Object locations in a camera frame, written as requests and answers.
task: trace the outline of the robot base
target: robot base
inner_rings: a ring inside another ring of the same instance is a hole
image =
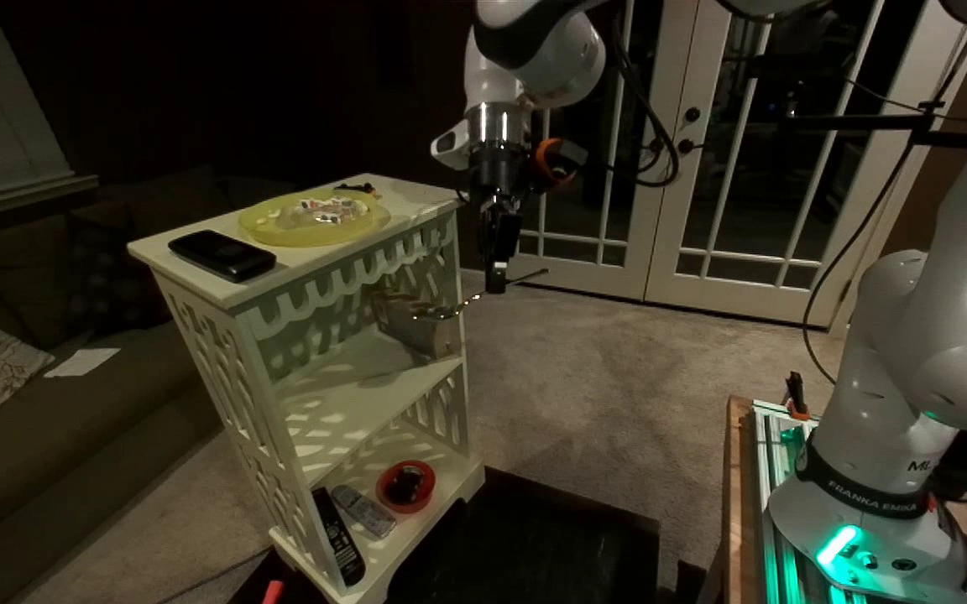
[[[793,477],[773,494],[769,522],[839,590],[967,601],[967,548],[935,503],[912,522],[872,517]]]

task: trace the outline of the paper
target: paper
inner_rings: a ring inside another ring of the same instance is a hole
[[[115,358],[118,350],[78,350],[71,358],[56,362],[49,374],[43,374],[47,378],[49,376],[88,376],[93,374],[96,365],[105,365],[108,358]]]

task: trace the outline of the green light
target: green light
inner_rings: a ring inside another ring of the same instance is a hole
[[[839,528],[817,555],[820,569],[828,569],[856,536],[859,532],[852,524]]]

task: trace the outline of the remote control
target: remote control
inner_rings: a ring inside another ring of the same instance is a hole
[[[326,494],[326,487],[314,487],[312,500],[318,508],[326,541],[337,551],[340,573],[343,573],[346,588],[352,588],[357,581],[361,581],[361,557],[359,557],[332,498]]]
[[[381,509],[377,500],[370,500],[370,498],[361,498],[361,494],[357,494],[357,490],[349,490],[349,487],[332,487],[329,498],[343,508],[343,513],[346,513],[349,522],[357,522],[357,524],[359,524],[361,532],[370,532],[377,541],[381,541],[381,536],[388,533],[392,513]]]

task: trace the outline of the couch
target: couch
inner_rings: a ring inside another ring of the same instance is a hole
[[[120,350],[78,378],[33,376],[0,406],[0,601],[54,573],[219,432],[154,281],[125,259],[125,243],[227,204],[208,170],[188,170],[0,220],[0,329],[56,358]]]

